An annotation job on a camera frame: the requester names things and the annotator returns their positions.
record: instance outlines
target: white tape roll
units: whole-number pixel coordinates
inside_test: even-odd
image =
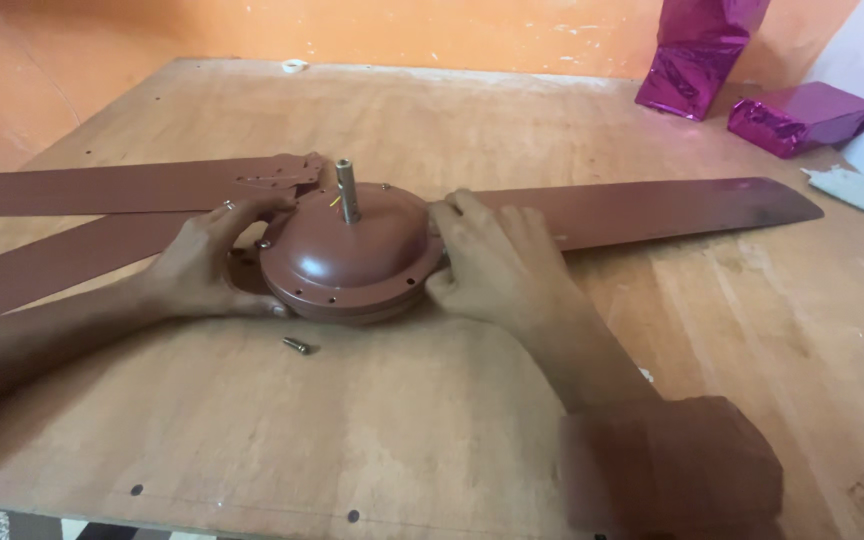
[[[306,69],[306,66],[309,65],[309,62],[302,61],[297,58],[287,59],[282,62],[282,69],[285,70],[286,73],[299,73],[303,69]]]

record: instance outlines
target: screw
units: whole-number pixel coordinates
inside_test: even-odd
[[[298,339],[292,337],[283,337],[282,343],[285,343],[289,347],[292,347],[294,350],[299,351],[303,355],[308,355],[312,352],[312,347],[308,343],[303,343]]]

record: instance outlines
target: wooden table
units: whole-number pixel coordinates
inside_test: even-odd
[[[864,213],[807,187],[799,171],[842,157],[825,149],[782,161],[727,132],[725,107],[697,124],[634,105],[637,89],[181,59],[27,168],[314,150],[354,159],[361,181],[428,199],[462,186],[780,180],[826,217],[568,260],[663,396],[725,395],[762,429],[785,466],[789,538],[864,538]],[[88,219],[0,218],[0,253]],[[321,350],[298,356],[283,336]],[[428,304],[358,328],[165,325],[0,410],[0,509],[294,538],[568,536],[561,414],[509,336]]]

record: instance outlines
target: forearm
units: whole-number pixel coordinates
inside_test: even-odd
[[[132,276],[0,316],[0,396],[166,315]]]
[[[532,355],[566,412],[662,399],[591,302],[563,299],[553,310],[507,330]]]

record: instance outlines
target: pink foil wrapped box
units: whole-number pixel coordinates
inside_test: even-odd
[[[824,82],[745,98],[728,130],[786,160],[864,132],[864,99]]]
[[[768,7],[769,0],[665,0],[658,49],[635,103],[702,121]]]

